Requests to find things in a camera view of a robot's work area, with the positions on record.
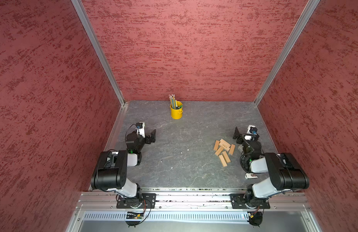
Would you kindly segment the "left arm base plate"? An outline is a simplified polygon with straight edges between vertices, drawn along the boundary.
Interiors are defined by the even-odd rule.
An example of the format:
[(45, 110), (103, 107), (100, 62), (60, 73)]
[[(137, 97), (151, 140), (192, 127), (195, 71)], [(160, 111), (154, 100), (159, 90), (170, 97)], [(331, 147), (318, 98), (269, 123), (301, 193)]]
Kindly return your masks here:
[(155, 193), (142, 193), (139, 197), (124, 198), (118, 196), (117, 209), (153, 209), (155, 208), (157, 194)]

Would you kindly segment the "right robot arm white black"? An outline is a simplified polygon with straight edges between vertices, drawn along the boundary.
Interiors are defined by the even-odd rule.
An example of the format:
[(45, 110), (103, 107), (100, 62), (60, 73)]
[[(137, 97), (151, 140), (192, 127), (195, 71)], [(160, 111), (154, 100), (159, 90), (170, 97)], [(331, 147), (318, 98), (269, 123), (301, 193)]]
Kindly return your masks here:
[(265, 180), (251, 184), (244, 193), (230, 194), (233, 209), (269, 209), (269, 198), (288, 191), (308, 189), (309, 178), (291, 153), (265, 153), (259, 142), (257, 128), (248, 127), (248, 132), (241, 134), (235, 128), (233, 139), (241, 151), (240, 165), (245, 177), (267, 173)]

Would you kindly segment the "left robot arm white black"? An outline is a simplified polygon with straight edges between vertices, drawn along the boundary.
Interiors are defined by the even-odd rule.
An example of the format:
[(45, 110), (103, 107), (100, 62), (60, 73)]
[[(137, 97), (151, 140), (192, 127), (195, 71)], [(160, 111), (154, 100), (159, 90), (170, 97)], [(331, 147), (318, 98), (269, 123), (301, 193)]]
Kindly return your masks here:
[(127, 168), (141, 164), (144, 145), (155, 143), (156, 130), (143, 135), (136, 129), (125, 136), (125, 150), (108, 150), (100, 153), (91, 178), (93, 190), (116, 194), (116, 207), (121, 209), (145, 209), (155, 207), (156, 194), (143, 194), (139, 184), (127, 178)]

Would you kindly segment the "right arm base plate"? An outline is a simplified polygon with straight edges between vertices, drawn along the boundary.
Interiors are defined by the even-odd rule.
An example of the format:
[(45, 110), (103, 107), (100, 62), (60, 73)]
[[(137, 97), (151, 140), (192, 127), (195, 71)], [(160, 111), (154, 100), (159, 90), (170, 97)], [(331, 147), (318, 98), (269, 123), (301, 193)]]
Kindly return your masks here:
[(230, 202), (233, 209), (270, 209), (270, 204), (267, 199), (259, 199), (253, 196), (246, 196), (246, 194), (230, 194)]

